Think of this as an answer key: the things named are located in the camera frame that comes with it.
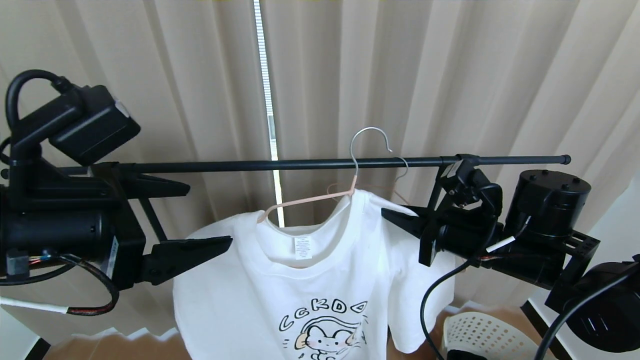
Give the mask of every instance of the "curtain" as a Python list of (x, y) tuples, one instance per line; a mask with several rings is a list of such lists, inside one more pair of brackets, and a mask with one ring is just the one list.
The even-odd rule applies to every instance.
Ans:
[[(107, 86), (142, 127), (104, 160), (119, 162), (268, 160), (269, 133), (251, 1), (2, 1), (0, 89), (27, 69), (45, 69), (83, 85)], [(22, 116), (56, 96), (32, 81), (20, 95)], [(2, 137), (8, 136), (4, 119)], [(57, 166), (77, 165), (43, 143)], [(153, 199), (169, 238), (275, 203), (270, 172), (171, 174), (188, 196)], [(157, 243), (137, 201), (148, 242)], [(129, 334), (173, 327), (172, 284), (138, 284), (115, 310), (91, 318), (6, 307), (49, 343), (110, 327)], [(1, 295), (70, 306), (108, 301), (82, 270), (51, 281), (0, 288)]]
[[(577, 224), (583, 232), (640, 165), (636, 0), (264, 1), (261, 9), (280, 159), (347, 158), (365, 126), (384, 129), (404, 157), (570, 154), (570, 165), (547, 168), (593, 186)], [(374, 133), (355, 149), (388, 156)], [(505, 209), (527, 168), (540, 165), (483, 167), (505, 190)], [(411, 169), (394, 184), (403, 171), (362, 170), (359, 181), (425, 206), (436, 170)], [(334, 182), (343, 190), (352, 176), (281, 172), (284, 201)], [(318, 223), (332, 207), (285, 208), (285, 223)], [(491, 270), (456, 278), (460, 302), (519, 306), (531, 290)]]

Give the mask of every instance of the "clothing rack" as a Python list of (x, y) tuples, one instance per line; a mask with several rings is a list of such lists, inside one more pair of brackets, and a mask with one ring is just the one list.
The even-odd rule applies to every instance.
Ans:
[[(400, 168), (400, 167), (437, 167), (438, 179), (447, 166), (462, 159), (472, 159), (477, 165), (534, 165), (562, 164), (571, 162), (569, 155), (557, 156), (476, 156), (458, 154), (455, 156), (436, 156), (430, 158), (405, 158), (406, 164), (399, 158), (357, 159), (360, 168)], [(261, 161), (197, 161), (184, 163), (121, 163), (118, 168), (134, 174), (175, 174), (193, 172), (236, 172), (236, 171), (272, 171), (272, 170), (326, 170), (355, 168), (352, 159), (322, 160), (261, 160)], [(86, 167), (61, 168), (66, 175), (85, 175)], [(437, 182), (433, 186), (427, 208), (435, 209), (442, 188)], [(167, 240), (162, 225), (148, 199), (140, 199), (140, 204), (159, 241)]]

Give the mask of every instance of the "white wall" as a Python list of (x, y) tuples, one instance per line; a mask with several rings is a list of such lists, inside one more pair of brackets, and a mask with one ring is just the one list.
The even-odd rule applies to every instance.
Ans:
[(38, 336), (0, 307), (0, 359), (24, 359)]
[[(601, 241), (591, 261), (592, 266), (608, 261), (630, 261), (632, 255), (640, 254), (637, 212), (639, 203), (640, 172), (636, 174), (629, 188), (618, 197), (607, 213), (589, 232), (590, 236)], [(530, 301), (547, 324), (550, 324), (556, 318), (557, 313), (544, 306), (547, 294), (548, 291), (539, 290), (531, 297)], [(566, 325), (560, 330), (557, 337), (575, 360), (640, 359), (640, 350), (612, 354), (590, 347), (578, 339)]]

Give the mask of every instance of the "hanger hook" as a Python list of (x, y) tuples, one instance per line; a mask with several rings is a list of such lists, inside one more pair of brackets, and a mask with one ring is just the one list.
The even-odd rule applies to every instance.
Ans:
[(409, 172), (409, 163), (406, 162), (406, 160), (400, 156), (396, 156), (397, 159), (400, 159), (404, 162), (404, 165), (406, 166), (406, 168), (404, 168), (404, 174), (398, 176), (396, 178), (396, 180), (394, 181), (394, 183), (397, 183), (398, 180), (400, 180), (400, 178), (402, 178), (403, 176), (405, 176), (408, 172)]
[(393, 152), (393, 150), (391, 150), (391, 148), (389, 147), (389, 139), (387, 138), (387, 133), (385, 133), (384, 130), (380, 129), (379, 127), (369, 126), (369, 127), (365, 127), (364, 129), (358, 131), (351, 138), (351, 145), (349, 145), (349, 153), (351, 154), (351, 159), (353, 160), (353, 163), (356, 165), (356, 174), (355, 174), (355, 176), (358, 176), (358, 173), (360, 172), (360, 167), (358, 166), (358, 161), (356, 160), (356, 157), (353, 154), (353, 142), (356, 140), (356, 137), (358, 137), (358, 135), (362, 134), (363, 132), (365, 132), (367, 130), (378, 130), (385, 137), (385, 145), (387, 146), (387, 151), (388, 152)]

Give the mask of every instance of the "clothes hanger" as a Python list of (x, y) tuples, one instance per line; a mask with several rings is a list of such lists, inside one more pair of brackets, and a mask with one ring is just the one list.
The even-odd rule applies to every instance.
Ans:
[[(395, 158), (400, 159), (404, 162), (404, 165), (406, 166), (406, 168), (404, 169), (404, 173), (400, 176), (398, 176), (396, 178), (396, 180), (394, 180), (394, 184), (396, 184), (398, 182), (398, 180), (400, 180), (401, 177), (405, 176), (408, 172), (409, 172), (409, 164), (406, 162), (406, 160), (400, 156), (395, 156)], [(331, 188), (333, 186), (338, 186), (338, 185), (343, 185), (346, 183), (333, 183), (330, 184), (329, 186), (326, 187), (326, 193), (329, 194), (329, 191), (331, 190)], [(411, 206), (411, 204), (402, 196), (400, 195), (400, 193), (396, 190), (395, 187), (392, 186), (379, 186), (379, 185), (373, 185), (373, 184), (366, 184), (366, 183), (358, 183), (358, 186), (360, 187), (364, 187), (364, 188), (376, 188), (376, 189), (384, 189), (384, 190), (389, 190), (392, 191), (394, 194), (396, 194), (402, 201), (404, 201), (405, 204)]]
[(351, 188), (349, 190), (347, 190), (345, 192), (331, 193), (331, 194), (327, 194), (327, 195), (308, 197), (306, 199), (287, 201), (287, 202), (283, 202), (281, 204), (276, 204), (276, 205), (271, 206), (270, 208), (268, 208), (264, 212), (264, 214), (262, 214), (258, 218), (257, 223), (259, 224), (259, 223), (263, 222), (264, 219), (266, 219), (267, 216), (269, 216), (269, 213), (272, 212), (273, 210), (277, 209), (277, 208), (284, 208), (285, 206), (298, 205), (298, 204), (306, 204), (308, 202), (314, 202), (314, 201), (325, 200), (325, 199), (332, 199), (334, 197), (341, 197), (341, 196), (345, 196), (345, 195), (352, 196), (353, 193), (355, 192), (355, 189), (356, 189), (356, 180), (358, 179), (358, 174), (360, 173), (360, 167), (358, 166), (358, 161), (356, 160), (356, 157), (353, 154), (353, 142), (356, 140), (358, 135), (362, 134), (363, 132), (365, 132), (367, 130), (377, 130), (377, 131), (379, 131), (382, 134), (382, 136), (385, 137), (385, 145), (387, 146), (387, 151), (388, 152), (393, 152), (393, 150), (391, 150), (391, 148), (389, 147), (389, 139), (387, 138), (387, 133), (385, 133), (379, 127), (369, 126), (369, 127), (365, 127), (364, 129), (358, 131), (357, 133), (355, 133), (355, 135), (353, 135), (353, 137), (351, 138), (351, 144), (349, 145), (349, 153), (350, 153), (351, 159), (353, 160), (353, 163), (354, 163), (354, 165), (356, 167), (356, 172), (353, 175), (353, 180), (351, 181)]

